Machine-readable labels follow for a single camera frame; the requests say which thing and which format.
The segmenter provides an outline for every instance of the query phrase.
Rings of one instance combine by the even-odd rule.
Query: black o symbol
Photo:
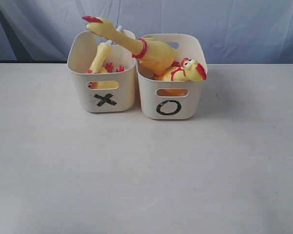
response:
[[[174,103],[176,103],[176,110],[173,111],[173,112],[170,112],[170,113],[162,112],[162,111],[160,110],[161,107],[162,107],[164,104],[168,103],[168,102],[174,102]],[[163,115],[163,116],[173,116],[173,115],[175,115],[176,113],[178,113],[180,110],[181,110],[181,103],[178,102],[178,101],[175,101],[175,100],[166,100],[166,101],[163,101],[163,102],[162,102],[161,104],[159,104],[159,105],[157,106],[157,108],[156,108],[157,113],[159,113],[159,114],[161,114],[161,115]]]

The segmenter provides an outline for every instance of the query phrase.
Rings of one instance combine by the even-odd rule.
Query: fabric backdrop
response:
[[[33,60],[67,60],[91,15],[137,38],[190,34],[207,63],[293,63],[293,0],[0,0],[0,11]],[[1,25],[0,59],[15,59]]]

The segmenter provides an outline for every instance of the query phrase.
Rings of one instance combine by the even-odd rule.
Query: white table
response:
[[[0,64],[0,234],[293,234],[293,65],[209,65],[197,114],[91,114]]]

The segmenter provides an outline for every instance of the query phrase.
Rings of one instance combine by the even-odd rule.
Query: black x symbol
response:
[[[112,97],[113,95],[112,94],[107,94],[105,95],[104,97],[100,96],[100,95],[97,95],[95,94],[94,97],[97,98],[97,99],[100,99],[101,101],[99,101],[99,103],[97,104],[97,106],[101,106],[103,105],[104,103],[108,103],[108,104],[111,104],[112,106],[115,106],[117,104],[117,102],[113,101],[113,100],[110,100],[110,98]]]

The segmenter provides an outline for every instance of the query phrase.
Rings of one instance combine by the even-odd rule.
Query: white plastic basket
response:
[[[184,58],[196,59],[207,70],[204,53],[199,41],[186,34],[149,34],[143,38],[154,38],[164,42],[177,42],[176,61]],[[149,79],[152,72],[137,63],[137,75],[141,97],[142,112],[152,119],[187,119],[192,117],[199,103],[203,81],[157,81]],[[181,97],[162,97],[159,89],[186,89],[187,95]]]
[[[127,30],[123,33],[135,39],[135,35]],[[113,63],[114,71],[119,66],[124,72],[87,74],[87,71],[97,53],[97,39],[99,36],[90,31],[76,36],[71,47],[67,67],[74,81],[81,106],[88,112],[120,112],[132,107],[135,102],[136,60],[131,53],[119,46],[112,45],[112,53],[106,58],[106,63]],[[90,89],[89,82],[110,81],[118,82],[117,88]]]

